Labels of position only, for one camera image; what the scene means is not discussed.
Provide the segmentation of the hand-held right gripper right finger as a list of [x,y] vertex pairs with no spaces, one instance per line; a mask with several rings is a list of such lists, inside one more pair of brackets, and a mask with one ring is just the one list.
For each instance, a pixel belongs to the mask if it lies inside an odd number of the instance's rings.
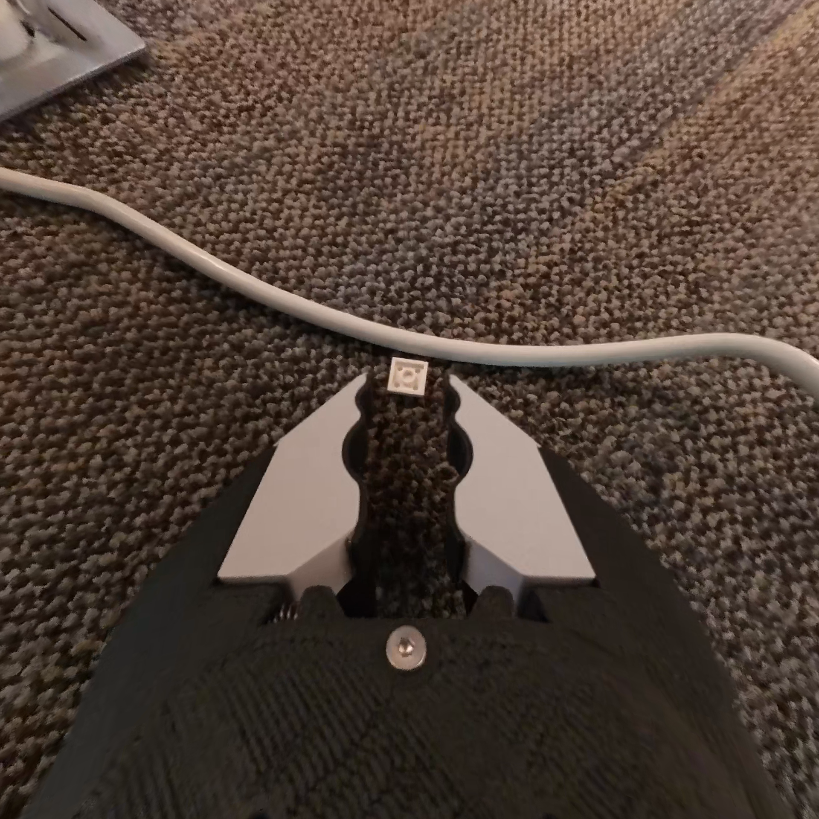
[[455,374],[445,377],[447,566],[472,592],[580,587],[595,570],[537,442]]

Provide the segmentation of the metal floor outlet plate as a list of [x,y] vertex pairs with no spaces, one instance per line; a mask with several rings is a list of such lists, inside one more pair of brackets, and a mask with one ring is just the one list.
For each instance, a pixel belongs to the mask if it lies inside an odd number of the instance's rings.
[[1,120],[143,56],[145,42],[93,1],[1,2]]

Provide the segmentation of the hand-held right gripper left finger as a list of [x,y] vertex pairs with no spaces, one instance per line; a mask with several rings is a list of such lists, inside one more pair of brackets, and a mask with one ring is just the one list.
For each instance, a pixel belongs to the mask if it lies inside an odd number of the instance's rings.
[[350,543],[362,488],[349,453],[365,431],[359,375],[285,434],[218,571],[223,584],[280,583],[293,599],[312,587],[340,592],[354,576]]

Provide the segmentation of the small white lego plate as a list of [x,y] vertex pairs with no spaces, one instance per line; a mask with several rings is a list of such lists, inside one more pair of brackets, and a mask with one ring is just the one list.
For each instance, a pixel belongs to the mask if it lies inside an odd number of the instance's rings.
[[393,356],[386,382],[390,394],[421,398],[426,393],[428,363]]

